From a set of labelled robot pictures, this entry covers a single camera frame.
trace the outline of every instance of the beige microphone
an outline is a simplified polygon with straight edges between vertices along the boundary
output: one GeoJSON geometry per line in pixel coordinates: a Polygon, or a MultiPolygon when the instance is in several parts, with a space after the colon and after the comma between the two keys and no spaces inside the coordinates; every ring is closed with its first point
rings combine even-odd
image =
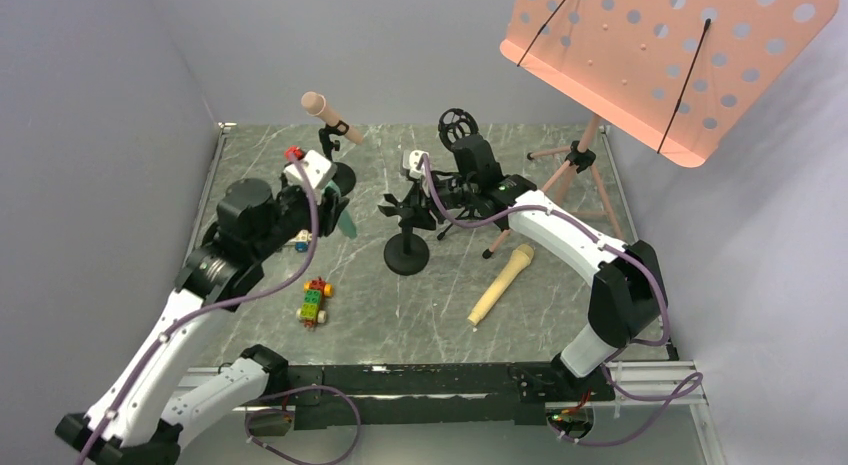
{"type": "Polygon", "coordinates": [[[486,314],[489,313],[495,302],[501,298],[501,295],[503,295],[503,292],[506,291],[512,281],[515,280],[515,277],[527,268],[527,265],[530,265],[530,261],[533,260],[533,253],[533,248],[527,244],[519,245],[512,251],[509,262],[501,270],[501,273],[498,274],[498,277],[495,278],[495,281],[489,285],[486,293],[477,301],[477,305],[474,305],[474,308],[471,309],[471,314],[468,315],[468,321],[472,325],[476,327],[480,323],[480,320],[486,318],[486,314]]]}
{"type": "Polygon", "coordinates": [[[344,137],[353,142],[356,145],[362,143],[362,134],[359,133],[359,130],[348,125],[342,117],[327,104],[327,99],[324,98],[324,95],[315,92],[306,92],[303,94],[303,97],[300,99],[300,105],[303,106],[304,110],[307,113],[312,115],[313,117],[318,117],[324,121],[327,125],[331,127],[338,127],[339,124],[343,126],[340,127],[340,131],[344,131],[344,137]]]}

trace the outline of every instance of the orange perforated panel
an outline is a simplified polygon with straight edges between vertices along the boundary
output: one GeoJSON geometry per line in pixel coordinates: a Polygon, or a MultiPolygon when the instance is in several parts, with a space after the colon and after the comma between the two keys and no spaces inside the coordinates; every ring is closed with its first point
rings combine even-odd
{"type": "MultiPolygon", "coordinates": [[[[516,0],[501,52],[518,62],[562,0],[516,0]]],[[[657,149],[704,21],[713,19],[661,153],[697,167],[836,13],[838,0],[567,0],[521,62],[657,149]]]]}

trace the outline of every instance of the microphone stand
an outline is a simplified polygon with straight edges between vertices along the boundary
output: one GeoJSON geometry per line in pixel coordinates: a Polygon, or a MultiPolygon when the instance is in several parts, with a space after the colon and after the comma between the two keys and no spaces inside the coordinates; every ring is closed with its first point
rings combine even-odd
{"type": "Polygon", "coordinates": [[[333,175],[333,182],[338,185],[342,196],[353,191],[356,185],[356,173],[348,165],[333,161],[333,151],[339,151],[339,141],[333,140],[331,136],[341,137],[349,130],[349,126],[342,120],[335,127],[325,125],[324,128],[318,131],[318,140],[321,142],[321,151],[327,160],[336,164],[336,174],[333,175]]]}

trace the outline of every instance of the rubber foot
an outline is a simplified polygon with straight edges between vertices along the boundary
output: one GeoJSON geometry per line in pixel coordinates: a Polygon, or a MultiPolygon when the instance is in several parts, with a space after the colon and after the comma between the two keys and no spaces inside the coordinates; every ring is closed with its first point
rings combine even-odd
{"type": "Polygon", "coordinates": [[[410,239],[410,252],[403,253],[403,234],[390,238],[383,248],[383,260],[389,270],[398,275],[409,276],[424,270],[430,261],[430,248],[418,235],[410,239]]]}
{"type": "Polygon", "coordinates": [[[339,190],[342,192],[342,196],[344,197],[352,192],[353,187],[356,186],[356,173],[352,168],[344,163],[335,162],[335,164],[336,174],[333,175],[333,182],[338,185],[339,190]]]}

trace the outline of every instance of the gray marble surface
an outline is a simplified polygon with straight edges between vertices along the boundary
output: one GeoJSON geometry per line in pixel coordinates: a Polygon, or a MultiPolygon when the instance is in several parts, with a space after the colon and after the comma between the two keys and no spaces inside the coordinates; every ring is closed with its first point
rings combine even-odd
{"type": "MultiPolygon", "coordinates": [[[[203,225],[214,219],[214,204],[231,182],[261,178],[279,186],[277,177],[292,145],[320,149],[317,125],[236,126],[230,133],[215,173],[203,225]]],[[[383,193],[402,198],[409,189],[398,173],[404,150],[431,153],[434,168],[455,170],[452,156],[442,147],[433,125],[361,126],[365,142],[342,143],[336,154],[357,173],[350,210],[359,236],[340,233],[319,240],[315,259],[302,280],[263,300],[242,305],[232,321],[199,359],[198,366],[232,361],[244,348],[262,343],[296,364],[445,363],[550,360],[586,323],[589,287],[576,272],[547,250],[534,246],[533,263],[519,275],[476,331],[466,317],[506,263],[512,249],[527,239],[513,234],[495,255],[481,253],[498,235],[494,227],[454,228],[437,242],[437,232],[419,231],[430,246],[430,263],[418,275],[400,277],[383,263],[383,246],[399,232],[395,218],[377,210],[383,193]],[[307,331],[295,318],[303,299],[302,282],[321,276],[332,283],[336,296],[326,305],[328,321],[307,331]]],[[[521,173],[540,186],[560,159],[528,161],[527,152],[570,143],[582,134],[580,126],[482,125],[505,174],[521,173]]],[[[630,227],[609,156],[600,139],[593,150],[596,165],[626,235],[630,227]]],[[[601,210],[600,196],[590,173],[575,180],[565,209],[601,210]]],[[[586,220],[607,234],[606,218],[586,220]]],[[[259,289],[282,282],[294,273],[305,254],[286,248],[265,263],[259,289]]],[[[658,323],[643,334],[657,337],[658,323]]],[[[631,346],[623,359],[667,359],[665,349],[631,346]]]]}

